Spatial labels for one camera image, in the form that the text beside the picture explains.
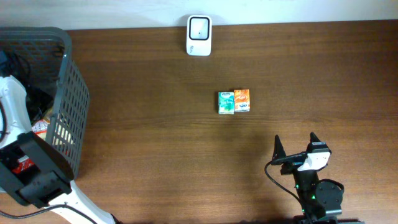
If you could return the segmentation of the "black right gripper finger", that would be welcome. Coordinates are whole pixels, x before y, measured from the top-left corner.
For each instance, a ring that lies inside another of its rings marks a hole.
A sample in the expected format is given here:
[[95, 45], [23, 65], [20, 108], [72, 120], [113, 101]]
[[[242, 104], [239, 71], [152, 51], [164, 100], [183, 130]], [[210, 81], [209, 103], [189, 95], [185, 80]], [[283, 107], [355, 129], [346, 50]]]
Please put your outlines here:
[[284, 159], [284, 158], [286, 158], [284, 147], [280, 141], [280, 137], [278, 135], [275, 135], [272, 161], [278, 161], [279, 159]]
[[323, 149], [323, 141], [315, 135], [314, 132], [310, 133], [310, 143], [307, 146], [307, 152], [315, 152]]

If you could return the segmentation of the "orange tissue pack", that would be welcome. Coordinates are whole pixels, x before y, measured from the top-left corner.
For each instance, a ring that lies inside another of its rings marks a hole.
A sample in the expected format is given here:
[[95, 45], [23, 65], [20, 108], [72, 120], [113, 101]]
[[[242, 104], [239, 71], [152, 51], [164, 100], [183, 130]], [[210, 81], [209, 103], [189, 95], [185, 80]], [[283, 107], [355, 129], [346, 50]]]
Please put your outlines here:
[[248, 112], [250, 111], [250, 94], [249, 90], [234, 90], [234, 111]]

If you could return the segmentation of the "green tissue pack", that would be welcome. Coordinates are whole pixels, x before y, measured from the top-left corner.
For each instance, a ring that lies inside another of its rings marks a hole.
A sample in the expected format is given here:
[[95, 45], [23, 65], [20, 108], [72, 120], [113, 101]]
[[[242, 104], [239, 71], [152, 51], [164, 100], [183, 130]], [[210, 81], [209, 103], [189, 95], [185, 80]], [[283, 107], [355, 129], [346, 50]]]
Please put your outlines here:
[[218, 113], [234, 114], [234, 93], [219, 92], [218, 93]]

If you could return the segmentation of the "beige snack bag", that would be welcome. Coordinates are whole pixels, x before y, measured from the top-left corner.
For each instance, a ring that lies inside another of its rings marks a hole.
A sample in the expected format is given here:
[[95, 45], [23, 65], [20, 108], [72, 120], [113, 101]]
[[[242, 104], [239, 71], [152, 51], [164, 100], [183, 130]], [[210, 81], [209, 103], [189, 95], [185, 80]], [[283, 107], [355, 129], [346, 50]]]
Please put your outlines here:
[[43, 115], [42, 119], [36, 121], [32, 126], [33, 132], [43, 140], [45, 140], [46, 138], [52, 114], [53, 114], [53, 108], [48, 109]]

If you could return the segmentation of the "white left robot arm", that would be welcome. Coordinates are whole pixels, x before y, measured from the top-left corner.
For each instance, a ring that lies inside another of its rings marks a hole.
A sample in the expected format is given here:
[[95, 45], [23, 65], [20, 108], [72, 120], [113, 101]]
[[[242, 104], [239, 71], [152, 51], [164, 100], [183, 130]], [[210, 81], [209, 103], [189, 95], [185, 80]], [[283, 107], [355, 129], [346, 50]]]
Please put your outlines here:
[[33, 125], [53, 105], [53, 96], [30, 82], [30, 65], [15, 53], [1, 51], [1, 188], [23, 206], [53, 211], [70, 223], [119, 223], [96, 206], [76, 185], [67, 160]]

